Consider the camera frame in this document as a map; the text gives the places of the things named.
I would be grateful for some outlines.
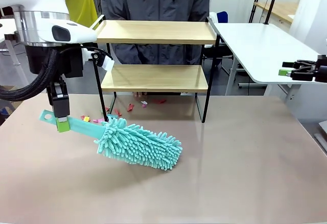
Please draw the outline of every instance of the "red paper scrap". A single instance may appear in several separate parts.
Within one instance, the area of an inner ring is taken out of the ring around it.
[[[162,100],[153,100],[154,101],[154,103],[156,103],[156,104],[164,104],[164,103],[166,103],[166,99],[162,99]]]
[[[127,111],[130,112],[130,111],[133,110],[133,108],[134,108],[134,105],[133,104],[129,104]]]
[[[122,116],[122,114],[119,112],[119,110],[115,109],[114,112],[117,114],[118,117]]]

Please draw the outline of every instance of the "white table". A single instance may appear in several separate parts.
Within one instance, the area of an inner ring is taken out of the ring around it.
[[[0,24],[3,26],[0,27],[0,43],[5,42],[7,49],[0,50],[0,52],[9,52],[9,55],[14,63],[14,66],[16,66],[17,72],[23,82],[24,85],[28,85],[29,82],[27,80],[27,77],[20,65],[20,62],[18,61],[18,58],[16,56],[15,50],[13,45],[11,44],[11,41],[5,40],[5,34],[13,34],[16,31],[16,24],[15,20],[13,18],[6,18],[6,19],[0,19]]]
[[[302,84],[317,83],[294,81],[290,77],[278,75],[279,70],[284,69],[283,62],[295,62],[299,59],[317,61],[319,54],[277,26],[272,24],[215,24],[215,26],[235,56],[226,95],[230,95],[239,63],[254,82],[268,84],[266,96],[270,94],[273,85],[278,84],[287,93],[286,101],[292,100]]]

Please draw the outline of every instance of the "gray jacket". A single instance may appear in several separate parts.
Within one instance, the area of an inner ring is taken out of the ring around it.
[[[106,19],[205,21],[209,0],[101,0]],[[197,64],[201,46],[113,44],[123,64]]]

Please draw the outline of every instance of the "yellow clothing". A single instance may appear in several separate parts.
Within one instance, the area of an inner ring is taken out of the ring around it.
[[[90,27],[98,18],[93,0],[66,0],[72,21]]]

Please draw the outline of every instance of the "floor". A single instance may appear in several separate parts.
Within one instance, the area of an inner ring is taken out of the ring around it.
[[[0,49],[4,48],[4,44],[0,43]],[[31,74],[29,71],[29,65],[27,57],[25,54],[25,48],[21,44],[15,45],[15,52],[18,57],[21,67],[26,75],[26,78],[29,82],[32,82],[35,78],[35,75]],[[211,60],[206,60],[204,62],[203,70],[207,77],[209,78],[209,72],[211,68]],[[231,68],[231,60],[223,60],[223,66],[226,70]],[[105,75],[105,70],[99,68],[100,78],[103,79]],[[251,96],[262,96],[265,92],[264,88],[239,88],[238,83],[248,83],[252,82],[249,77],[244,77],[237,75],[232,88],[232,95],[251,95]],[[84,76],[82,78],[73,78],[66,80],[68,92],[70,94],[97,94],[97,83],[94,75],[94,70],[91,62],[87,62],[84,66]],[[213,87],[212,95],[222,96],[225,94],[226,86],[228,83],[228,75],[221,69],[221,66],[217,67]],[[11,58],[8,56],[8,53],[0,52],[0,85],[10,85],[16,87],[24,86],[24,83],[20,79],[16,67],[13,65]],[[318,131],[317,123],[306,123],[303,124],[306,130],[313,136],[314,133]]]

